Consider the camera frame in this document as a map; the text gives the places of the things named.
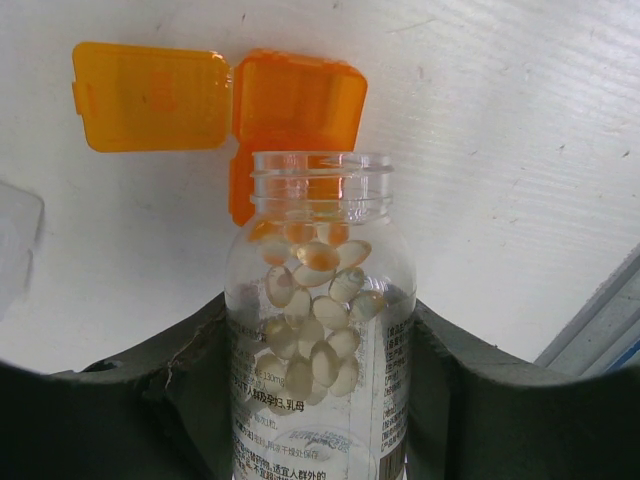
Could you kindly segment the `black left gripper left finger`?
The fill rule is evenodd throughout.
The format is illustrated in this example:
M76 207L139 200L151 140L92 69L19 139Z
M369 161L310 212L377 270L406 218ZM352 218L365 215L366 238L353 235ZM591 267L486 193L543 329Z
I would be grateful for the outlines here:
M80 372L1 365L4 479L229 479L224 297Z

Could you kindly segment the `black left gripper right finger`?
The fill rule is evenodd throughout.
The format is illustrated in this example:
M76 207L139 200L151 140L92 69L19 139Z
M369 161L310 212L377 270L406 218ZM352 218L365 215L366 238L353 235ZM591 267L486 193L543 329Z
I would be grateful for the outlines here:
M636 479L639 369L580 379L412 315L411 479Z

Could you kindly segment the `clear bottle orange pills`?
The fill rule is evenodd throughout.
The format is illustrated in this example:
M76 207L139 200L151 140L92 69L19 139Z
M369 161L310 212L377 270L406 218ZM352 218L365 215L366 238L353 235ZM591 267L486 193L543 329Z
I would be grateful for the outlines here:
M232 475L405 475L416 273L387 156L262 152L227 261Z

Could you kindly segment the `orange pill organizer box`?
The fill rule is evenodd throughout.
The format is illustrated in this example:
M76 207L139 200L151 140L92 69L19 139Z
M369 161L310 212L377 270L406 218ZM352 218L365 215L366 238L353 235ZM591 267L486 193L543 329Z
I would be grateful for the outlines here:
M367 93L345 62L268 49L231 66L214 51L83 42L72 62L97 152L214 150L234 138L228 208L239 226L254 214L254 153L353 150Z

